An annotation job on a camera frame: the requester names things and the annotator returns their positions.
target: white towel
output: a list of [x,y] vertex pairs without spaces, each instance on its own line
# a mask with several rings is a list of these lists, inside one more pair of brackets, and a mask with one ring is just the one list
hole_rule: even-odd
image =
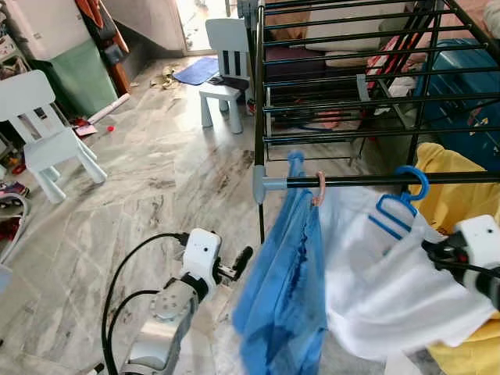
[[[421,248],[443,237],[395,201],[384,207],[407,223],[403,230],[375,208],[380,194],[364,187],[332,187],[320,207],[326,260],[328,327],[358,357],[385,360],[443,341],[460,345],[495,311],[447,270],[438,271]],[[372,214],[403,239],[368,219]]]

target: black metal rack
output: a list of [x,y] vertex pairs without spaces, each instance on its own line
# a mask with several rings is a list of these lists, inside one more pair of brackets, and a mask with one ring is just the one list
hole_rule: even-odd
[[[395,12],[391,14],[373,14],[368,16],[354,16],[346,19],[319,20],[297,23],[283,23],[278,25],[266,25],[266,17],[299,12],[319,12],[326,9],[342,9],[359,7],[365,5],[386,5],[392,3],[403,3],[407,0],[309,0],[309,1],[283,1],[265,4],[260,1],[257,8],[257,30],[254,49],[255,59],[255,167],[254,167],[254,196],[259,203],[259,222],[261,239],[264,238],[263,223],[263,200],[266,191],[286,188],[314,188],[319,186],[318,177],[267,177],[265,170],[266,152],[274,145],[296,145],[316,144],[339,141],[350,141],[354,138],[391,137],[398,135],[411,136],[408,150],[407,163],[413,164],[416,146],[421,134],[445,134],[468,132],[470,127],[458,127],[453,129],[434,129],[427,125],[429,121],[424,119],[424,108],[427,102],[435,101],[465,101],[470,99],[482,100],[481,107],[500,102],[500,88],[496,92],[470,93],[460,95],[428,95],[430,78],[435,74],[448,73],[483,73],[500,70],[500,47],[497,42],[491,40],[457,5],[455,0],[425,0],[416,3],[414,12]],[[441,27],[441,16],[454,14],[462,26]],[[310,37],[285,41],[267,41],[266,30],[289,29],[292,27],[319,26],[334,23],[351,23],[367,20],[382,20],[405,18],[405,26],[396,31],[378,31],[373,33],[359,33],[350,35],[334,35],[329,37]],[[439,46],[438,34],[441,31],[468,30],[477,40],[476,45]],[[416,43],[423,33],[431,33],[428,48],[417,48]],[[310,45],[332,41],[354,41],[367,38],[398,37],[396,47],[387,51],[365,51],[353,52],[347,55],[325,55],[315,57],[301,57],[293,59],[267,60],[266,49],[276,46]],[[427,61],[433,62],[434,57],[443,51],[482,49],[496,61],[497,66],[478,66],[467,69],[433,70],[432,63],[428,63],[422,71],[403,72],[408,57],[412,53],[425,52]],[[283,64],[304,63],[311,61],[326,61],[351,58],[366,58],[372,56],[388,56],[382,66],[369,69],[382,69],[382,73],[366,74],[367,68],[359,66],[356,71],[352,67],[343,70],[337,69],[334,76],[327,77],[304,77],[287,79],[286,75],[277,80],[269,80],[267,70],[270,66]],[[395,68],[387,70],[391,63]],[[422,77],[422,92],[420,96],[413,97],[391,97],[388,88],[395,78],[398,77]],[[370,97],[366,97],[366,85],[370,87]],[[304,102],[297,103],[290,91],[300,92]],[[403,104],[417,105],[416,122],[409,127],[399,106]],[[275,123],[280,121],[295,123],[322,123],[328,120],[369,120],[374,118],[375,109],[393,109],[401,126],[399,128],[359,128],[356,130],[336,130],[329,132],[306,131],[288,132],[276,134],[273,132],[271,116]],[[463,112],[471,111],[474,107],[463,109]],[[324,115],[322,113],[334,110],[352,110],[354,114],[346,112],[337,115]],[[498,126],[475,127],[474,131],[499,131]],[[427,174],[431,184],[463,184],[500,181],[500,173],[497,172],[463,172],[463,173],[429,173]],[[416,177],[412,176],[329,176],[326,179],[327,186],[352,186],[352,185],[407,185],[418,183]]]

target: tile floor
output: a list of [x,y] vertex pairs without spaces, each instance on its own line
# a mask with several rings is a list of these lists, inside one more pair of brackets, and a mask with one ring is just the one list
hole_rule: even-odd
[[[192,59],[178,62],[187,65]],[[171,61],[150,65],[136,81],[132,98],[99,125],[87,140],[109,179],[93,185],[75,162],[59,166],[59,186],[68,199],[46,201],[32,188],[33,212],[10,263],[13,281],[0,295],[0,373],[75,375],[102,361],[99,325],[103,299],[119,261],[143,239],[163,231],[215,230],[223,238],[222,258],[232,263],[246,245],[258,248],[257,208],[252,198],[253,118],[245,115],[243,134],[233,135],[217,103],[214,128],[200,125],[198,91],[149,88],[149,80]],[[105,129],[116,126],[112,133]],[[338,146],[306,148],[336,152]],[[352,166],[346,161],[308,162],[308,173],[357,174],[380,164],[373,147]],[[273,162],[269,175],[285,175]],[[280,208],[283,192],[266,198],[266,228]],[[180,269],[182,248],[166,239],[132,258],[116,285],[113,306],[132,291],[160,288]],[[205,303],[183,341],[176,374],[244,373],[230,312],[243,282],[221,286]],[[123,361],[141,325],[148,298],[130,303],[115,333],[115,355]],[[440,373],[425,355],[416,362],[425,374]],[[353,358],[332,337],[324,345],[321,373],[381,375],[384,365]]]

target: wall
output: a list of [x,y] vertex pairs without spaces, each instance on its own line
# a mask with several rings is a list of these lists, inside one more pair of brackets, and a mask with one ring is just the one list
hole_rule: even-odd
[[103,0],[111,16],[169,51],[184,50],[175,0]]

